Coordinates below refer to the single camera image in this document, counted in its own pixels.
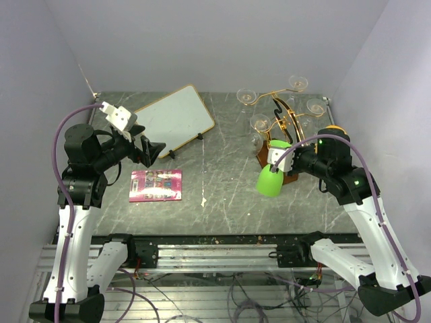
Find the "green plastic goblet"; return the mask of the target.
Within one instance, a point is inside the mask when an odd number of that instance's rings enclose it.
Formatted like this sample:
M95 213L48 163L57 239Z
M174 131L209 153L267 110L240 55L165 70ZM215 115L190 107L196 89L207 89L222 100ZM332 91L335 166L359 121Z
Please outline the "green plastic goblet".
M270 140L270 147L281 147L289 149L292 145L286 141L281 141L277 139ZM284 175L281 170L277 169L280 161L277 161L274 166L266 164L261 170L259 178L257 180L256 189L260 194L269 197L276 197L280 194L281 188L284 183Z

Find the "clear small wine glass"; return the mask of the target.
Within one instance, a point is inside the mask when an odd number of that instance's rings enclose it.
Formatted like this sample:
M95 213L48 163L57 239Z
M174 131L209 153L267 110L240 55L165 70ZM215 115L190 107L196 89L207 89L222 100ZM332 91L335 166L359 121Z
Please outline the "clear small wine glass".
M297 95L308 87L308 80L303 76L292 75L289 78L289 84L291 87L289 103L294 107L297 102Z

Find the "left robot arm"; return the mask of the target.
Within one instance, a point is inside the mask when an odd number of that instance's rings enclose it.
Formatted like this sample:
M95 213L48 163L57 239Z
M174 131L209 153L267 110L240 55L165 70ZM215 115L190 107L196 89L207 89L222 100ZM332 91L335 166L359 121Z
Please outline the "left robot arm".
M59 239L49 284L42 299L30 305L35 322L99 322L104 294L115 273L137 260L131 234L111 234L93 264L89 264L92 234L108 180L105 172L129 158L150 167L165 148L142 135L143 126L131 127L134 139L111 130L100 143L101 131L77 124L65 132L68 166L59 178Z

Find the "clear front wine glass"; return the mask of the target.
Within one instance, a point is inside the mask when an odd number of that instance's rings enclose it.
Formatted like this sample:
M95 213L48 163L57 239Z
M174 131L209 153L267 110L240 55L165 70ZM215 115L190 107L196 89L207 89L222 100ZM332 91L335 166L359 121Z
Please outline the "clear front wine glass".
M252 128L250 135L251 153L258 156L262 148L271 140L271 119L264 114L255 114L250 119Z

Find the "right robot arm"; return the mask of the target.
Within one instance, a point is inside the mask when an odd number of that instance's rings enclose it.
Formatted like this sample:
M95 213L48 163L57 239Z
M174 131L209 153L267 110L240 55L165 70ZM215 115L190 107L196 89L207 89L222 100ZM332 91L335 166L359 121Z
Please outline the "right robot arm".
M297 249L298 261L304 266L319 262L329 267L358 292L375 316L414 302L416 312L410 322L419 322L420 298L430 292L430 277L419 273L401 246L364 158L339 129L323 129L313 140L316 147L303 141L291 148L291 170L324 183L325 192L336 198L356 226L371 263L362 262L320 233Z

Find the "clear tall wine glass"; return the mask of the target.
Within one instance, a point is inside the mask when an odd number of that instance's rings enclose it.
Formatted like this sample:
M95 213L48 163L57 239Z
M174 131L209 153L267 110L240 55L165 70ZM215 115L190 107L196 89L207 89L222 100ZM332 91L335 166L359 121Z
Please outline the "clear tall wine glass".
M257 93L254 90L242 88L236 92L236 98L242 104L241 112L246 113L247 108L257 101Z

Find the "orange plastic goblet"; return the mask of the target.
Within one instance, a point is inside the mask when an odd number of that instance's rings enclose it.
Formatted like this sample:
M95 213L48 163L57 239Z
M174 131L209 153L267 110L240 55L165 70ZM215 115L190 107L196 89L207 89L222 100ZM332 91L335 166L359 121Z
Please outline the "orange plastic goblet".
M337 131L338 133L343 133L344 135L347 135L347 132L343 128L341 128L337 125L329 125L329 126L326 126L325 129Z

